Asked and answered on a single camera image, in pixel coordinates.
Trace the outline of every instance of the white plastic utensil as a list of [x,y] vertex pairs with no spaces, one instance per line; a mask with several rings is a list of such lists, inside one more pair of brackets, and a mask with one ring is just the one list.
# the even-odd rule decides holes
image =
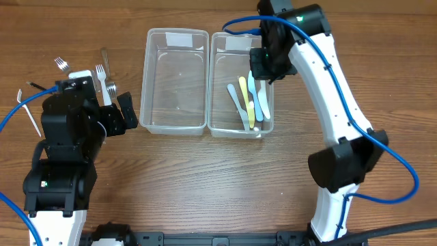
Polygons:
[[[17,100],[18,103],[21,103],[21,94],[22,94],[22,92],[21,92],[21,89],[20,89],[20,90],[18,91],[18,95],[16,95],[16,100]],[[33,126],[35,127],[36,132],[37,132],[38,135],[41,137],[40,129],[38,128],[38,125],[36,124],[36,122],[35,122],[35,120],[34,120],[32,114],[30,113],[29,108],[27,107],[27,105],[23,105],[23,108],[26,109],[27,115],[29,116],[30,120],[32,121],[32,124],[33,124]]]
[[258,99],[259,99],[259,105],[261,106],[261,110],[264,114],[264,117],[266,117],[267,120],[270,119],[270,111],[268,110],[268,102],[267,102],[267,95],[266,95],[266,81],[260,81],[261,82],[261,89],[258,91]]
[[109,96],[107,85],[104,82],[107,79],[107,74],[104,72],[102,64],[96,65],[97,78],[102,85],[103,104],[105,106],[112,105],[111,97]]
[[259,106],[259,101],[258,101],[258,97],[257,97],[257,90],[255,88],[255,79],[252,76],[252,71],[249,71],[249,75],[247,77],[247,87],[253,96],[253,104],[255,107],[255,117],[257,118],[258,122],[261,122],[261,121],[263,121],[264,118],[262,117],[261,107]]
[[243,93],[244,103],[246,104],[247,115],[249,117],[249,126],[253,128],[255,126],[255,110],[253,108],[253,102],[249,102],[249,95],[247,94],[246,78],[238,78],[241,92]]
[[244,130],[249,130],[249,117],[247,115],[247,112],[241,108],[240,102],[238,101],[237,91],[235,90],[234,85],[229,84],[227,85],[227,91],[232,97],[232,100],[234,100],[235,106],[238,109],[238,113],[240,113],[241,120],[243,121]]

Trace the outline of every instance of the light blue plastic knife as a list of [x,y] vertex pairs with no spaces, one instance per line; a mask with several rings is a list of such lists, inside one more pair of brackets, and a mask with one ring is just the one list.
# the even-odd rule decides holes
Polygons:
[[249,92],[252,93],[253,104],[255,106],[255,117],[258,122],[262,122],[264,117],[262,116],[261,106],[259,105],[257,89],[255,88],[255,79],[252,76],[252,71],[249,71],[247,77],[247,88],[249,89]]

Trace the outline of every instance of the table top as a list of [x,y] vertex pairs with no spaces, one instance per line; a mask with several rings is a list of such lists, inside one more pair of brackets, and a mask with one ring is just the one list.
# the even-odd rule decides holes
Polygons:
[[[36,89],[64,79],[54,59],[75,70],[102,63],[108,48],[111,76],[130,91],[139,115],[147,31],[154,27],[206,30],[256,12],[0,6],[0,118]],[[361,110],[391,147],[412,163],[421,188],[394,206],[354,199],[351,232],[437,217],[437,16],[327,13],[339,61]],[[254,27],[255,23],[246,24]],[[96,160],[98,179],[85,230],[112,221],[137,231],[276,232],[304,230],[317,200],[307,167],[324,148],[317,115],[299,75],[275,83],[275,126],[263,140],[152,135],[139,126],[107,139]],[[41,128],[42,100],[29,104]],[[0,191],[24,206],[23,179],[40,140],[24,110],[0,134]],[[400,197],[410,174],[384,154],[360,192]],[[0,204],[2,245],[27,245],[22,221]],[[371,245],[435,241],[435,230],[371,240]]]

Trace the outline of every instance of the blue cable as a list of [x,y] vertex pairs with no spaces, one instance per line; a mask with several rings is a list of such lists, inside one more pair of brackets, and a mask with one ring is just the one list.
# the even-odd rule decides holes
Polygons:
[[346,99],[343,95],[343,92],[341,91],[340,88],[340,84],[337,80],[337,77],[335,76],[334,70],[331,68],[328,60],[326,59],[326,57],[324,56],[323,52],[319,49],[319,47],[317,46],[317,44],[304,32],[302,31],[299,27],[297,27],[296,25],[294,25],[293,23],[284,20],[282,18],[278,18],[278,17],[274,17],[274,16],[248,16],[248,17],[243,17],[243,18],[238,18],[235,20],[231,20],[228,23],[223,25],[223,31],[226,31],[227,33],[233,34],[233,33],[237,33],[237,34],[254,34],[254,33],[261,33],[261,31],[258,29],[258,32],[254,31],[254,29],[252,30],[248,30],[248,31],[239,31],[239,32],[232,32],[228,29],[226,29],[226,27],[228,25],[234,24],[234,23],[240,23],[240,22],[244,22],[244,21],[275,21],[278,23],[282,23],[286,26],[288,26],[291,30],[293,30],[294,32],[296,32],[301,38],[304,38],[308,41],[308,43],[313,47],[313,49],[315,50],[315,52],[320,56],[320,59],[323,61],[323,64],[325,65],[326,68],[328,68],[329,74],[333,79],[333,82],[335,84],[335,87],[337,89],[337,92],[339,94],[340,100],[341,100],[341,104],[343,105],[344,111],[346,112],[346,115],[349,119],[350,124],[365,138],[367,138],[368,140],[370,140],[373,144],[375,144],[376,146],[378,146],[379,148],[382,148],[384,151],[388,152],[391,156],[393,156],[395,159],[397,159],[400,163],[402,163],[406,169],[411,173],[411,176],[414,180],[414,187],[412,188],[412,190],[405,196],[401,197],[401,198],[397,198],[394,200],[386,200],[386,199],[380,199],[380,198],[376,198],[376,197],[371,197],[368,195],[363,195],[363,194],[359,194],[359,193],[349,193],[344,197],[343,200],[343,207],[341,209],[341,215],[340,215],[340,222],[337,225],[337,229],[335,231],[335,239],[338,238],[339,236],[339,232],[341,229],[341,225],[343,224],[343,220],[344,220],[344,216],[346,213],[346,204],[349,200],[349,197],[355,196],[355,197],[360,197],[366,200],[370,200],[372,202],[377,202],[377,203],[381,203],[381,204],[398,204],[401,202],[405,202],[406,200],[409,200],[410,198],[412,198],[416,192],[419,190],[419,177],[417,176],[416,171],[414,170],[414,168],[404,159],[402,158],[402,156],[400,156],[398,153],[396,153],[394,150],[390,149],[388,146],[384,145],[383,143],[379,142],[377,139],[373,138],[371,135],[367,134],[367,132],[365,132],[363,129],[360,128],[360,126],[355,122],[354,118],[352,117],[352,114],[350,113],[348,104],[346,102]]
[[[51,92],[56,92],[56,91],[57,91],[57,85],[48,89],[48,90],[45,90],[45,91],[40,92],[38,94],[35,94],[35,95],[27,98],[26,100],[22,101],[18,105],[16,105],[15,108],[13,108],[11,110],[11,112],[9,112],[6,115],[6,117],[3,119],[3,121],[0,123],[0,132],[3,130],[6,123],[8,123],[9,119],[14,115],[14,113],[17,112],[23,105],[31,102],[34,99],[37,99],[37,98],[43,96],[45,94],[49,94]],[[17,205],[15,205],[15,203],[13,203],[13,201],[11,201],[4,194],[2,194],[2,192],[0,192],[0,200],[4,201],[23,220],[23,222],[29,228],[29,231],[32,233],[32,235],[35,239],[36,245],[43,246],[40,235],[38,234],[38,231],[36,230],[35,226],[30,221],[30,219],[26,216],[26,214]]]
[[17,205],[15,205],[15,203],[9,200],[9,198],[7,198],[4,194],[2,194],[2,192],[0,192],[0,200],[4,201],[23,220],[23,222],[29,228],[29,231],[32,233],[36,245],[43,246],[38,231],[36,230],[35,226],[33,226],[32,222],[26,216],[26,214]]
[[26,100],[20,102],[18,105],[15,106],[15,108],[13,108],[13,110],[11,110],[11,112],[9,112],[6,117],[3,119],[3,121],[0,123],[0,133],[3,130],[3,128],[5,127],[6,123],[8,123],[8,121],[10,120],[10,118],[12,118],[12,116],[14,115],[15,112],[17,112],[23,105],[33,101],[34,99],[39,98],[40,96],[43,96],[45,94],[49,94],[52,92],[57,92],[57,85],[53,86],[52,88],[42,91],[40,93],[37,93],[29,98],[27,98]]

